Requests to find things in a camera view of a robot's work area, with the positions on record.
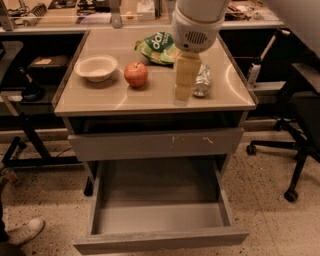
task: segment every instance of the apple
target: apple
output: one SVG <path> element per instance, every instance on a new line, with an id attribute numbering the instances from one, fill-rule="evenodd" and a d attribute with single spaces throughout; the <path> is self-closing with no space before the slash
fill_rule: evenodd
<path id="1" fill-rule="evenodd" d="M 131 62 L 124 69 L 124 78 L 131 87 L 143 86 L 148 79 L 148 69 L 140 62 Z"/>

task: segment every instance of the speckled floor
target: speckled floor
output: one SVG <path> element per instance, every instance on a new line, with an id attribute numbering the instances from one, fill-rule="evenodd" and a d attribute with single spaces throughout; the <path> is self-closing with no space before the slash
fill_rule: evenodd
<path id="1" fill-rule="evenodd" d="M 245 134 L 223 176 L 234 224 L 250 229 L 250 235 L 241 245 L 122 255 L 318 256 L 319 164 L 313 159 L 307 160 L 298 186 L 299 200 L 295 204 L 288 203 L 283 198 L 283 192 L 295 166 L 294 152 L 259 148 L 256 156 L 248 156 L 245 147 L 246 141 L 251 138 L 252 134 Z M 59 141 L 50 142 L 48 147 L 53 154 L 57 154 L 69 146 Z M 6 144 L 1 144 L 0 154 L 5 149 Z M 72 242 L 84 237 L 87 230 L 91 198 L 83 195 L 86 182 L 84 168 L 78 165 L 16 171 L 22 180 L 19 187 L 3 180 L 1 183 L 7 228 L 12 229 L 33 217 L 46 220 L 43 232 L 23 246 L 26 255 L 80 256 Z"/>

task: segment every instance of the closed drawer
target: closed drawer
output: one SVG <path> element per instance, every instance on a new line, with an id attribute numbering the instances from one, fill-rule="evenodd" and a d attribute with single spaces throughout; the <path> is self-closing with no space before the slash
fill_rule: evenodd
<path id="1" fill-rule="evenodd" d="M 240 244 L 212 159 L 99 162 L 83 255 Z"/>
<path id="2" fill-rule="evenodd" d="M 242 128 L 71 135 L 80 161 L 234 153 Z"/>

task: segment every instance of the office chair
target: office chair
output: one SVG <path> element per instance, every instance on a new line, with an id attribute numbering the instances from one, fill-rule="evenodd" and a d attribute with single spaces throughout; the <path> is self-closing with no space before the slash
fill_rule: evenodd
<path id="1" fill-rule="evenodd" d="M 291 76 L 277 94 L 276 106 L 280 109 L 280 121 L 274 129 L 288 131 L 294 141 L 253 140 L 246 149 L 249 155 L 256 154 L 256 145 L 297 151 L 297 164 L 289 188 L 284 193 L 289 202 L 295 202 L 298 198 L 295 188 L 307 157 L 311 156 L 320 163 L 320 73 L 306 64 L 296 63 L 292 66 Z M 311 94 L 301 95 L 301 92 L 306 91 Z"/>

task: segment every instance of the chip bag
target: chip bag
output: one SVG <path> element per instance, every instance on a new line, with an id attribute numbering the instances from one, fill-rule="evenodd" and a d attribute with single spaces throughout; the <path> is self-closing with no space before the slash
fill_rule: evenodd
<path id="1" fill-rule="evenodd" d="M 134 49 L 141 52 L 151 62 L 160 65 L 174 64 L 181 54 L 181 51 L 175 46 L 172 36 L 166 32 L 158 32 L 137 41 Z"/>

